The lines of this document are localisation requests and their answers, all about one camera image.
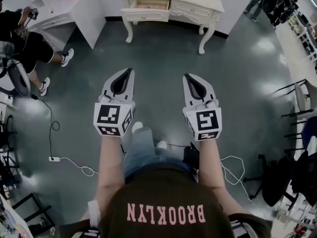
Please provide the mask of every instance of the curved table leg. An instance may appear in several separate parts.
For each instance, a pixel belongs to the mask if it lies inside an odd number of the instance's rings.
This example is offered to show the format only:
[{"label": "curved table leg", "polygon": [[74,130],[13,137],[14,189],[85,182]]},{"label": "curved table leg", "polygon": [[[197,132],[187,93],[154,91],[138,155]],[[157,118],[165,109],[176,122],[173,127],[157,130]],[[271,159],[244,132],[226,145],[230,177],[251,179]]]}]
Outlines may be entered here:
[{"label": "curved table leg", "polygon": [[204,25],[202,25],[202,24],[200,25],[198,32],[199,32],[200,35],[204,34]]},{"label": "curved table leg", "polygon": [[205,53],[205,50],[204,50],[205,43],[210,39],[214,31],[215,31],[215,26],[212,23],[209,23],[209,28],[207,33],[202,38],[202,41],[200,41],[199,54],[203,55]]},{"label": "curved table leg", "polygon": [[128,31],[128,38],[125,40],[127,43],[131,43],[133,38],[133,31],[130,21],[126,20],[124,17],[122,17],[123,23],[125,25],[125,28]]}]

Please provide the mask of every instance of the white cabinet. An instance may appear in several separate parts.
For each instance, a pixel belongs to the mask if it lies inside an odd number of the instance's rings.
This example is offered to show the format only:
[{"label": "white cabinet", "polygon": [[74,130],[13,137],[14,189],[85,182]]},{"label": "white cabinet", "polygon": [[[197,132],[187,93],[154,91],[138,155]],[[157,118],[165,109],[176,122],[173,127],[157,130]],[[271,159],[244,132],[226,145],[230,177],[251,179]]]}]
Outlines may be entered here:
[{"label": "white cabinet", "polygon": [[165,21],[169,15],[185,16],[200,24],[199,34],[203,35],[204,27],[208,31],[199,45],[199,53],[204,54],[204,45],[213,35],[220,15],[224,13],[220,0],[121,0],[122,20],[128,31],[127,43],[133,38],[131,21]]}]

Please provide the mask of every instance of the jeans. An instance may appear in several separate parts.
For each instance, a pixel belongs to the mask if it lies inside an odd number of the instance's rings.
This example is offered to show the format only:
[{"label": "jeans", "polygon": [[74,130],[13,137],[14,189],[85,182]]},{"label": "jeans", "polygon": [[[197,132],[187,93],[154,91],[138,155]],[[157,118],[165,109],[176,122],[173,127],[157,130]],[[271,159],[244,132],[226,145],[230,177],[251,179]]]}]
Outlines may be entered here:
[{"label": "jeans", "polygon": [[182,158],[162,148],[156,148],[153,144],[151,129],[144,127],[137,129],[132,138],[123,160],[125,177],[128,177],[139,168],[153,163],[166,162],[175,164],[189,170],[189,165],[182,162]]},{"label": "jeans", "polygon": [[252,18],[253,19],[257,19],[261,10],[262,10],[262,2],[263,0],[251,0],[248,4],[248,6],[246,7],[246,11],[247,13],[250,12],[250,10],[256,5],[258,5],[258,8],[256,9],[256,11],[253,13]]}]

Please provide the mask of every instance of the shoe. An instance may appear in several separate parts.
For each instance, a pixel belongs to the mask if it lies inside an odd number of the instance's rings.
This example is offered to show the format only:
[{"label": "shoe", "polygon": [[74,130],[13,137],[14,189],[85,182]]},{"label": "shoe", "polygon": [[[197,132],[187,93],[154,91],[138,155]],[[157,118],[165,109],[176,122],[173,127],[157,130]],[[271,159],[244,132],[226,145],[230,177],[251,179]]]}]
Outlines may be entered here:
[{"label": "shoe", "polygon": [[160,141],[157,146],[157,148],[167,149],[167,143],[165,141]]},{"label": "shoe", "polygon": [[48,87],[50,85],[50,78],[47,77],[43,82],[42,82],[42,88],[40,89],[40,93],[41,93],[41,96],[45,96],[46,95],[46,92],[48,90]]},{"label": "shoe", "polygon": [[132,134],[134,134],[134,132],[137,130],[137,129],[141,129],[143,128],[143,123],[141,123],[140,121],[136,121],[135,124],[133,124],[132,126]]},{"label": "shoe", "polygon": [[73,58],[74,56],[74,50],[70,49],[68,52],[62,54],[62,56],[64,57],[64,61],[61,62],[61,66],[65,67],[66,65],[68,65],[68,62]]}]

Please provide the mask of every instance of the gray floor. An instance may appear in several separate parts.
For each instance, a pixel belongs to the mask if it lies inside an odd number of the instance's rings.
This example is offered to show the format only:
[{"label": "gray floor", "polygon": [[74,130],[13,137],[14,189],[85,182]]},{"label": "gray floor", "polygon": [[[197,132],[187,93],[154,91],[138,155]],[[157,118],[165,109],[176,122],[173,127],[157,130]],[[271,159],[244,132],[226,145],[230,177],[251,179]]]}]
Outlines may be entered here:
[{"label": "gray floor", "polygon": [[[283,155],[291,143],[283,135],[292,129],[290,120],[280,116],[292,111],[293,97],[274,96],[272,92],[288,85],[291,78],[265,15],[258,23],[242,15],[226,41],[214,36],[207,42],[203,56],[198,54],[198,28],[194,31],[155,23],[133,27],[134,39],[127,44],[123,23],[108,22],[93,50],[77,29],[66,46],[66,50],[75,50],[66,68],[38,63],[40,78],[51,78],[43,99],[60,123],[60,131],[52,132],[54,156],[98,169],[101,137],[93,126],[94,103],[104,82],[126,67],[136,73],[134,121],[152,128],[155,138],[181,145],[192,140],[182,116],[182,75],[189,72],[211,83],[220,101],[223,131],[218,146],[222,157],[243,158],[246,176],[257,176],[262,172],[258,154],[269,160]],[[49,110],[30,98],[17,98],[14,105],[9,113],[18,131],[14,144],[22,179],[17,198],[36,192],[43,204],[53,207],[50,214],[56,223],[77,221],[94,197],[98,177],[83,175],[67,160],[49,162]],[[125,149],[130,139],[130,134],[124,138]],[[173,150],[182,154],[181,148]],[[224,164],[236,176],[241,175],[238,160]],[[246,189],[254,191],[257,185],[247,184]],[[245,208],[262,214],[247,200],[241,185],[228,184],[228,189]],[[261,197],[254,202],[269,209]]]}]

